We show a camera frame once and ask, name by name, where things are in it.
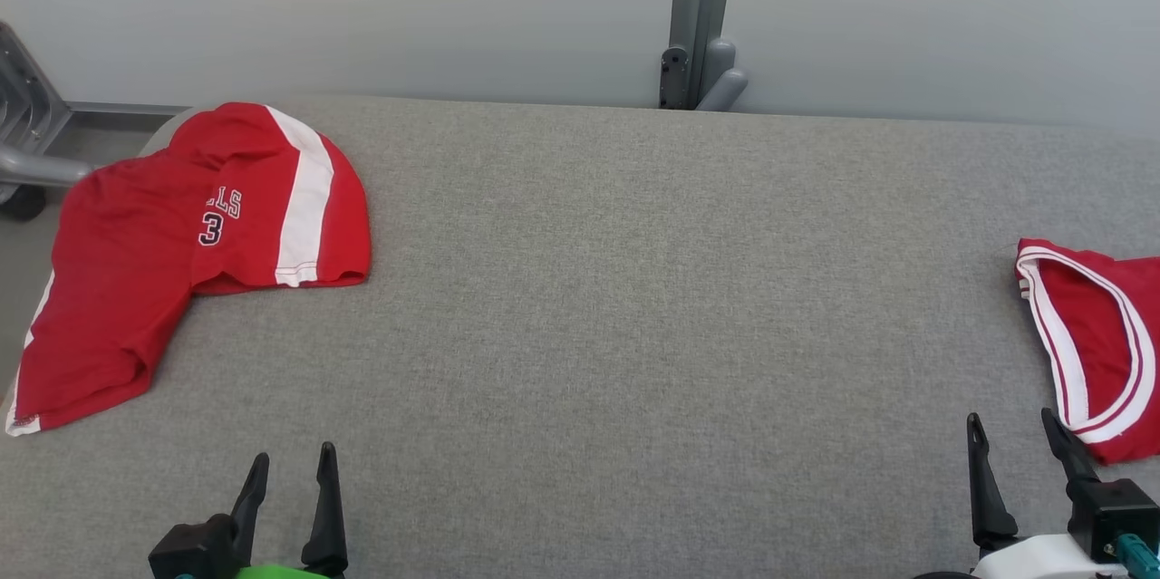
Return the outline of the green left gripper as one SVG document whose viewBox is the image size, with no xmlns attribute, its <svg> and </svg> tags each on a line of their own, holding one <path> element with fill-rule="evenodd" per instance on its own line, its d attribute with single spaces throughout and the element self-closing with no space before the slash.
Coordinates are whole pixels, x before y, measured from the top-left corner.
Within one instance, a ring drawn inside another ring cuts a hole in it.
<svg viewBox="0 0 1160 579">
<path fill-rule="evenodd" d="M 264 504 L 269 465 L 268 454 L 256 455 L 231 511 L 231 518 L 235 521 L 232 547 L 239 563 L 251 563 L 256 537 L 258 509 Z M 316 499 L 314 524 L 300 553 L 304 569 L 277 564 L 252 565 L 237 571 L 235 579 L 345 577 L 345 571 L 349 567 L 349 553 L 345 540 L 343 490 L 336 447 L 331 441 L 322 443 L 322 451 L 316 466 L 316 484 L 319 495 Z"/>
</svg>

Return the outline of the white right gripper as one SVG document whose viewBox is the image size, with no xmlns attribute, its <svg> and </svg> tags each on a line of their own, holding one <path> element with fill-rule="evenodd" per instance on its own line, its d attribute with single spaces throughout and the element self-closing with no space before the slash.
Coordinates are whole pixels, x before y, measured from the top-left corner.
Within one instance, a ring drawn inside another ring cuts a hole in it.
<svg viewBox="0 0 1160 579">
<path fill-rule="evenodd" d="M 1097 505 L 1099 480 L 1081 439 L 1054 410 L 1041 408 L 1041 425 L 1049 451 L 1066 476 L 1066 494 L 1075 508 Z M 1018 522 L 1008 512 L 989 463 L 989 437 L 981 417 L 967 417 L 967 471 L 971 537 L 979 549 L 976 578 L 1128 578 L 1121 563 L 1101 563 L 1085 553 L 1068 534 L 1041 535 L 1020 541 Z"/>
</svg>

